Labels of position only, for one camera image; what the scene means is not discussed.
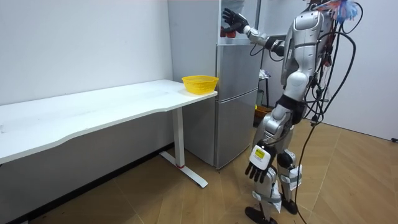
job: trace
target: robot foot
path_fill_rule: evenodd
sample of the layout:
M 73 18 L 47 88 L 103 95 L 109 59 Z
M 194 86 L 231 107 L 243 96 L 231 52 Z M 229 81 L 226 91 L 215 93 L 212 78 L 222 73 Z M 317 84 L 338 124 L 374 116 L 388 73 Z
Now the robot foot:
M 245 214 L 257 224 L 278 224 L 273 218 L 270 221 L 265 220 L 262 211 L 256 210 L 252 207 L 246 207 Z
M 296 215 L 298 212 L 296 203 L 293 200 L 290 200 L 288 202 L 283 194 L 281 194 L 281 196 L 282 196 L 282 206 L 285 207 L 286 210 L 290 212 L 290 214 Z

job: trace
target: yellow label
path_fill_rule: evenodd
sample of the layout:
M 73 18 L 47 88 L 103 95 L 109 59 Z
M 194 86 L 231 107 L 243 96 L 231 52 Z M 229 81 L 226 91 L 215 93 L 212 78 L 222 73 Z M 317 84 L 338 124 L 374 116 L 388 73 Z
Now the yellow label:
M 260 157 L 260 159 L 264 158 L 264 152 L 262 152 L 260 149 L 256 150 L 256 156 Z

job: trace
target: refrigerator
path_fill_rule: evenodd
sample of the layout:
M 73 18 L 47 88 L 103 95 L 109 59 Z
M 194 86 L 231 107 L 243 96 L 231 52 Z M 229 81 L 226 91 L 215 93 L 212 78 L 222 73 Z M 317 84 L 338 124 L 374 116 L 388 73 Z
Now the refrigerator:
M 218 96 L 183 108 L 186 150 L 217 169 L 240 155 L 253 140 L 261 54 L 251 57 L 252 48 L 218 46 Z
M 217 97 L 183 107 L 185 149 L 220 169 L 252 143 L 262 54 L 250 56 L 254 44 L 244 35 L 220 37 L 222 1 L 168 3 L 174 80 L 182 82 L 189 75 L 219 78 Z M 257 1 L 246 3 L 252 9 L 246 14 L 255 24 Z

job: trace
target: baseboard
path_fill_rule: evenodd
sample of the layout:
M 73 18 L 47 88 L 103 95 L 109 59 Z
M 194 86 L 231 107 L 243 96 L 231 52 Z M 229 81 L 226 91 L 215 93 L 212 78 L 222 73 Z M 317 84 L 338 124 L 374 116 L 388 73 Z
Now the baseboard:
M 107 181 L 110 181 L 111 179 L 113 179 L 113 178 L 115 178 L 115 177 L 117 177 L 117 176 L 119 176 L 119 175 L 121 175 L 121 174 L 123 174 L 123 173 L 125 173 L 125 172 L 127 172 L 129 170 L 131 170 L 132 168 L 138 166 L 139 164 L 142 164 L 143 162 L 154 158 L 155 156 L 159 155 L 160 152 L 169 150 L 169 149 L 171 149 L 173 147 L 174 147 L 174 142 L 170 143 L 170 144 L 168 144 L 168 145 L 166 145 L 166 146 L 164 146 L 164 147 L 162 147 L 162 148 L 160 148 L 160 149 L 158 149 L 158 150 L 156 150 L 156 151 L 154 151 L 154 152 L 152 152 L 152 153 L 150 153 L 150 154 L 148 154 L 148 155 L 146 155 L 146 156 L 144 156 L 144 157 L 142 157 L 142 158 L 140 158 L 140 159 L 138 159 L 138 160 L 136 160 L 134 162 L 131 162 L 131 163 L 129 163 L 129 164 L 127 164 L 127 165 L 115 170 L 115 171 L 112 171 L 112 172 L 110 172 L 110 173 L 108 173 L 108 174 L 106 174 L 106 175 L 104 175 L 104 176 L 102 176 L 102 177 L 100 177 L 100 178 L 98 178 L 98 179 L 96 179 L 96 180 L 94 180 L 94 181 L 92 181 L 92 182 L 90 182 L 90 183 L 88 183 L 88 184 L 86 184 L 86 185 L 84 185 L 84 186 L 82 186 L 82 187 L 70 192 L 70 193 L 67 193 L 66 195 L 61 196 L 61 197 L 59 197 L 59 198 L 57 198 L 57 199 L 55 199 L 55 200 L 53 200 L 53 201 L 41 206 L 39 208 L 36 208 L 35 210 L 33 210 L 33 211 L 31 211 L 31 212 L 29 212 L 29 213 L 17 218 L 15 220 L 11 221 L 11 222 L 8 222 L 7 224 L 21 224 L 21 223 L 23 223 L 23 222 L 25 222 L 27 220 L 33 220 L 33 219 L 35 219 L 35 218 L 37 218 L 37 217 L 39 217 L 41 215 L 44 215 L 45 213 L 57 208 L 58 206 L 60 206 L 60 205 L 62 205 L 64 203 L 66 203 L 66 202 L 68 202 L 68 201 L 70 201 L 70 200 L 72 200 L 72 199 L 74 199 L 74 198 L 86 193 L 87 191 L 89 191 L 89 190 L 91 190 L 91 189 L 93 189 L 95 187 L 98 187 L 99 185 L 101 185 L 101 184 L 103 184 L 103 183 L 105 183 Z

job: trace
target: humanoid robot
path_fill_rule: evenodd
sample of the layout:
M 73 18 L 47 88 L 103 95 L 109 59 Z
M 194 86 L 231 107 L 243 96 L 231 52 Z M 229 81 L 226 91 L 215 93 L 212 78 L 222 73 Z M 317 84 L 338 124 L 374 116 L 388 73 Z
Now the humanoid robot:
M 292 191 L 297 182 L 301 183 L 302 167 L 296 166 L 296 156 L 289 151 L 294 125 L 303 118 L 306 106 L 304 96 L 316 76 L 315 67 L 325 55 L 325 43 L 319 37 L 331 31 L 333 19 L 329 12 L 313 11 L 315 3 L 298 15 L 291 25 L 285 40 L 275 40 L 265 33 L 250 27 L 240 14 L 229 9 L 223 12 L 223 19 L 230 25 L 225 32 L 238 31 L 246 34 L 254 43 L 284 56 L 281 82 L 284 86 L 282 97 L 272 112 L 265 116 L 254 137 L 250 163 L 246 169 L 255 181 L 254 198 L 260 201 L 260 211 L 247 207 L 246 215 L 258 224 L 277 224 L 271 218 L 273 207 L 280 204 L 290 213 L 298 212 Z M 277 158 L 277 169 L 272 161 Z M 277 190 L 277 178 L 281 182 L 282 194 Z

